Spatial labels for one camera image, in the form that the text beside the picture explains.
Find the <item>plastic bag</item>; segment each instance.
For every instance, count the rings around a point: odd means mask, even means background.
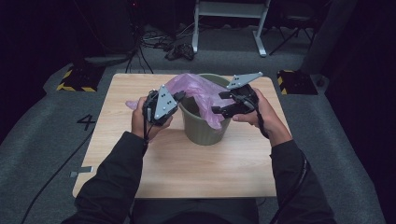
[[[194,97],[201,118],[206,120],[211,128],[221,130],[220,123],[224,120],[224,117],[221,114],[214,114],[212,106],[224,107],[234,103],[232,99],[223,100],[219,97],[220,92],[227,91],[226,88],[198,75],[187,73],[172,78],[165,86],[171,94],[184,91],[186,92],[185,97]],[[126,104],[132,109],[137,107],[137,102],[128,101]]]

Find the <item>person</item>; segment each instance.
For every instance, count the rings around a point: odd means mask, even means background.
[[[335,223],[333,211],[323,193],[315,173],[309,169],[304,181],[301,178],[304,153],[296,146],[288,129],[277,116],[262,93],[254,89],[259,98],[259,111],[272,147],[272,166],[276,181],[276,195],[283,208],[277,223]],[[97,169],[96,175],[81,188],[75,200],[77,212],[63,221],[69,223],[123,223],[134,203],[131,223],[259,223],[254,199],[186,199],[186,200],[135,200],[142,175],[144,157],[144,118],[140,98],[132,114],[131,132],[125,132],[111,153]],[[153,139],[158,132],[169,127],[169,118],[148,134]],[[233,116],[237,122],[248,122],[259,127],[257,112]]]

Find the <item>gray floor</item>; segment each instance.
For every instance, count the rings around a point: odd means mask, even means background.
[[[262,37],[267,50],[281,42],[277,30]],[[190,43],[187,36],[180,43]],[[160,49],[143,48],[155,74],[246,74],[262,71],[276,84],[276,72],[298,69],[308,47],[301,34],[273,56],[261,58],[251,27],[242,30],[206,30],[200,34],[199,51],[192,62],[165,60]],[[149,71],[143,60],[146,72]],[[108,67],[98,92],[56,91],[69,65],[60,68],[44,86],[47,92],[19,120],[0,146],[0,223],[20,223],[38,191],[89,134],[77,120],[88,114],[97,120],[111,78],[124,73],[126,63]],[[143,73],[137,58],[130,73]],[[310,160],[339,223],[385,223],[373,183],[332,112],[324,91],[319,95],[281,95],[291,133]],[[69,173],[81,165],[88,142],[49,183],[35,202],[25,223],[60,223],[75,211],[72,196],[75,178]],[[261,223],[275,213],[275,198],[258,199]]]

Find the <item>floor marking number 4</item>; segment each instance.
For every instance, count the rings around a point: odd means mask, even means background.
[[[84,129],[84,131],[87,131],[87,130],[88,130],[88,127],[90,127],[90,124],[96,123],[96,121],[92,121],[92,115],[89,114],[89,115],[85,116],[84,118],[79,119],[79,120],[77,121],[77,123],[83,123],[83,124],[85,124],[85,129]]]

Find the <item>wooden table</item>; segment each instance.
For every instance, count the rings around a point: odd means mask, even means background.
[[[147,96],[150,90],[158,90],[172,77],[141,74],[113,77],[81,165],[92,166],[93,172],[78,175],[73,189],[75,197],[82,185],[95,175],[98,165],[122,133],[131,131],[132,110],[125,102]],[[287,126],[271,79],[260,77],[250,84],[262,91]],[[270,143],[259,129],[233,121],[220,142],[209,147],[198,146],[184,134],[179,109],[171,126],[149,144],[136,198],[275,196],[270,154]]]

